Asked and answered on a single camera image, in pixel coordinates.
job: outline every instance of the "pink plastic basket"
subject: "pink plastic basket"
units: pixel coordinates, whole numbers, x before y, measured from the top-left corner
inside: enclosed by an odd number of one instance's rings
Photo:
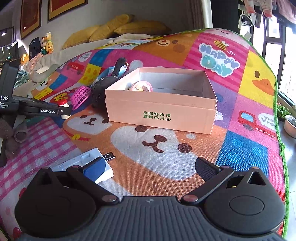
[[[72,110],[77,109],[91,94],[91,88],[80,86],[71,96]]]

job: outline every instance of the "black gripper pad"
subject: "black gripper pad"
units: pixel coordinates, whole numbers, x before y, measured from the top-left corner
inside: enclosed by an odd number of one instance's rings
[[[57,239],[23,234],[19,241],[283,241],[276,233],[238,237],[213,227],[200,209],[179,203],[176,197],[129,197],[104,206],[84,229]]]

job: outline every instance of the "framed picture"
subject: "framed picture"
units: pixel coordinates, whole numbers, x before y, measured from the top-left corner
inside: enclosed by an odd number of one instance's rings
[[[87,3],[88,0],[48,0],[48,21]]]
[[[21,39],[41,27],[41,2],[42,0],[22,0],[20,14]]]

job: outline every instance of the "yellow pillow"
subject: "yellow pillow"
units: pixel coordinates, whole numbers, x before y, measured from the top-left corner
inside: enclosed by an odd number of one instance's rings
[[[115,29],[119,28],[122,25],[125,25],[133,20],[134,15],[122,14],[106,24],[99,27],[90,37],[89,41],[97,41],[101,39],[107,39],[112,36]]]
[[[66,49],[78,44],[83,44],[87,43],[89,41],[90,36],[100,27],[101,25],[98,26],[93,26],[89,27],[83,30],[80,30],[76,33],[73,33],[67,41],[64,43],[62,49]]]
[[[117,28],[114,32],[117,34],[148,34],[148,35],[164,35],[171,30],[162,22],[158,21],[141,21],[132,22]]]

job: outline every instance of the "red truck illustration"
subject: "red truck illustration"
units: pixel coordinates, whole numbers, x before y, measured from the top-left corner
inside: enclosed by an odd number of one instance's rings
[[[82,64],[75,63],[75,60],[76,59],[74,58],[67,64],[67,70],[72,68],[77,71],[77,74],[81,74],[83,72],[84,66]]]
[[[269,137],[276,139],[276,136],[272,131],[257,125],[256,116],[247,111],[242,110],[239,112],[238,122],[241,123],[249,131],[257,130]]]

